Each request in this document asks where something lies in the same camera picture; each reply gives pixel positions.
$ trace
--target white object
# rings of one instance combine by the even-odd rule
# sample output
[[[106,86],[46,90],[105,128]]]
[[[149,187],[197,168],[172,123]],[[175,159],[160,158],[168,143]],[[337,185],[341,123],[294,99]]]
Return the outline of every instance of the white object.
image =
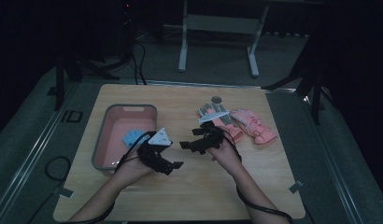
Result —
[[[168,135],[165,132],[165,128],[161,128],[156,134],[154,134],[148,143],[156,146],[171,146],[172,142],[169,140]]]
[[[229,111],[218,112],[218,113],[215,113],[215,114],[205,114],[205,115],[203,115],[202,118],[198,119],[198,122],[199,123],[204,123],[204,122],[210,121],[212,119],[220,118],[221,116],[224,116],[224,115],[227,115],[227,114],[229,114]]]

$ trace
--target pink plastic container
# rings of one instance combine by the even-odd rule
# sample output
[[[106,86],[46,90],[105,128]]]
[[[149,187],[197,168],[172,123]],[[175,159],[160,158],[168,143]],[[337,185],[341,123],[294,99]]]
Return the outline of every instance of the pink plastic container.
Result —
[[[95,169],[112,173],[128,147],[122,138],[132,130],[156,130],[157,108],[154,105],[111,105],[105,113],[92,165]]]

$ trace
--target wooden tabletop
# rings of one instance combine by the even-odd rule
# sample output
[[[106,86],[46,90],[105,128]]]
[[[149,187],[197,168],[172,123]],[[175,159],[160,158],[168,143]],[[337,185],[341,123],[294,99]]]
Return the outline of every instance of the wooden tabletop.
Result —
[[[92,166],[92,154],[106,109],[114,104],[151,104],[158,109],[157,129],[165,128],[174,144],[162,156],[184,161],[170,175],[154,173],[125,189],[106,220],[176,221],[248,219],[232,178],[206,153],[181,149],[179,142],[193,141],[198,128],[197,109],[219,96],[228,110],[247,108],[278,133],[262,90],[255,88],[113,85],[102,87],[73,161],[66,189],[72,198],[60,197],[54,219],[66,221],[107,181],[108,176]],[[279,210],[293,218],[305,216],[298,192],[291,193],[295,180],[280,136],[270,144],[256,145],[245,135],[237,144],[243,164]]]

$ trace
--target wire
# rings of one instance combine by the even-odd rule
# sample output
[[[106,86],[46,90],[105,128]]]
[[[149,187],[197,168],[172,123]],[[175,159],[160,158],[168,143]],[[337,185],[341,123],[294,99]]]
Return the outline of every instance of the wire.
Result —
[[[133,145],[128,149],[128,151],[121,157],[118,165],[116,166],[115,173],[120,169],[120,167],[127,161],[133,160],[127,160],[127,157],[130,155],[131,151],[133,151],[134,147],[136,147],[140,140],[142,140],[146,135],[150,135],[152,132],[146,132],[140,135],[136,141],[133,143]]]
[[[57,160],[65,160],[66,161],[66,172],[65,174],[58,178],[58,177],[55,177],[53,175],[50,174],[49,172],[49,167],[50,165],[57,161]],[[49,196],[47,196],[47,198],[43,201],[43,203],[41,203],[37,209],[35,210],[35,212],[32,214],[31,218],[28,220],[28,224],[32,223],[32,221],[34,220],[34,218],[36,217],[36,215],[40,212],[40,210],[42,209],[42,207],[49,201],[49,199],[56,193],[56,191],[58,190],[58,188],[61,187],[61,185],[64,183],[64,181],[66,180],[66,177],[67,175],[69,174],[69,170],[70,170],[70,166],[71,166],[71,162],[70,160],[65,157],[65,156],[59,156],[59,157],[55,157],[53,159],[51,159],[48,163],[46,163],[46,166],[45,166],[45,174],[48,178],[52,179],[52,180],[55,180],[55,181],[60,181],[60,183],[58,183],[58,185],[51,191],[51,193],[49,194]]]
[[[145,60],[146,50],[145,50],[145,47],[143,47],[138,42],[134,41],[134,44],[138,45],[143,50],[142,59],[141,59],[139,65],[137,65],[136,58],[135,58],[134,54],[132,54],[132,58],[133,58],[133,61],[134,61],[134,64],[135,64],[135,71],[134,71],[135,84],[138,85],[137,75],[139,74],[141,79],[142,79],[143,84],[147,85],[147,82],[146,82],[146,80],[145,80],[145,78],[143,76],[143,73],[142,73],[142,65],[143,65],[143,62]]]
[[[241,155],[238,153],[238,150],[237,150],[237,147],[235,146],[235,140],[232,138],[232,136],[230,135],[229,132],[227,132],[226,130],[223,130],[225,133],[227,133],[231,139],[229,139],[226,135],[223,135],[224,139],[232,146],[235,154],[237,155],[238,159],[240,161],[242,161],[241,159]],[[247,206],[253,208],[253,209],[256,209],[256,210],[259,210],[259,211],[262,211],[262,212],[265,212],[265,213],[269,213],[269,214],[273,214],[273,215],[276,215],[276,216],[281,216],[281,217],[284,217],[286,218],[290,224],[293,223],[293,219],[291,218],[291,216],[285,212],[282,212],[282,211],[278,211],[278,210],[275,210],[275,209],[271,209],[271,208],[267,208],[267,207],[263,207],[263,206],[259,206],[257,204],[254,204],[254,203],[251,203],[250,201],[247,200],[247,198],[241,193],[241,191],[238,189],[238,187],[236,187],[236,190],[237,190],[237,194],[238,194],[238,197],[241,199],[241,201],[246,204]]]
[[[96,223],[100,223],[101,221],[105,220],[106,217],[108,217],[110,215],[114,206],[115,206],[115,203],[111,204],[110,207],[104,212],[104,214],[102,214],[99,217],[96,217],[96,218],[93,218],[90,220],[85,220],[85,221],[74,221],[74,222],[71,221],[71,222],[64,222],[64,223],[68,223],[68,224],[96,224]]]
[[[127,161],[132,161],[132,160],[135,160],[135,159],[138,159],[139,157],[137,156],[137,157],[133,157],[133,158],[131,158],[131,159],[128,159],[128,160],[126,160],[125,162],[127,162]]]

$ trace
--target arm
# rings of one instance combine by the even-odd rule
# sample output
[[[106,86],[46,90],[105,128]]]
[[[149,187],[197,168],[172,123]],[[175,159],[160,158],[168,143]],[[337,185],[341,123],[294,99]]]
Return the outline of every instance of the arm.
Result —
[[[137,155],[133,152],[129,158],[135,156]],[[101,216],[115,202],[123,189],[133,185],[151,171],[140,159],[125,162],[69,221],[84,221]]]
[[[229,175],[232,176],[238,189],[245,196],[245,198],[248,199],[248,201],[259,206],[277,210],[276,206],[262,192],[247,169],[237,158],[234,150],[232,149],[232,146],[229,143],[223,141],[220,148],[210,148],[207,151],[213,156],[213,161],[217,161],[219,165],[223,167],[223,169],[226,170]],[[252,223],[254,224],[289,223],[284,217],[271,215],[253,209],[249,206],[247,206],[247,211]]]

